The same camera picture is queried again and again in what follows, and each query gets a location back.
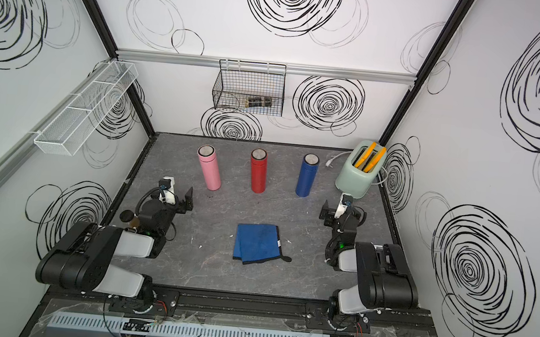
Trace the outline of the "pink thermos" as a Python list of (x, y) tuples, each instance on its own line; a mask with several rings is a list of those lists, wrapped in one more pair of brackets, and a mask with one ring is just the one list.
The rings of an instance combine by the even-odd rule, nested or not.
[(221, 175), (215, 148), (211, 145), (202, 145), (198, 149), (197, 156), (204, 175), (206, 188), (213, 191), (221, 188)]

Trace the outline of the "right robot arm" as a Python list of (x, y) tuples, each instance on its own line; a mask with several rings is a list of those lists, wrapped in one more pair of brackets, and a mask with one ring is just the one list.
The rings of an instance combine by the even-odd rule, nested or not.
[(354, 273), (357, 284), (336, 290), (329, 299), (327, 320), (344, 330), (343, 318), (381, 310), (412, 310), (419, 306), (418, 289), (399, 244), (375, 245), (357, 240), (366, 213), (348, 195), (337, 207), (324, 203), (319, 219), (329, 227), (331, 239), (325, 246), (325, 263), (335, 271)]

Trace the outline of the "blue cloth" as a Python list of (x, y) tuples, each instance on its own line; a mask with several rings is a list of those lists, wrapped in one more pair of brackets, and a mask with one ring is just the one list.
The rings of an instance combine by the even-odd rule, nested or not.
[(272, 260), (292, 262), (282, 252), (279, 228), (269, 224), (239, 224), (235, 235), (232, 258), (244, 265)]

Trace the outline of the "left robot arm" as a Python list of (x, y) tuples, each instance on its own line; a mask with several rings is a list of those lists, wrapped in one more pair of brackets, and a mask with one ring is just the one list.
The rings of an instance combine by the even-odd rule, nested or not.
[(182, 199), (174, 179), (164, 177), (148, 191), (134, 210), (125, 210), (120, 220), (127, 228), (78, 222), (40, 260), (35, 278), (42, 284), (81, 293), (100, 293), (133, 301), (133, 313), (147, 315), (157, 308), (172, 315), (177, 297), (158, 293), (148, 275), (138, 274), (111, 262), (114, 257), (155, 259), (170, 241), (173, 219), (194, 208), (193, 189)]

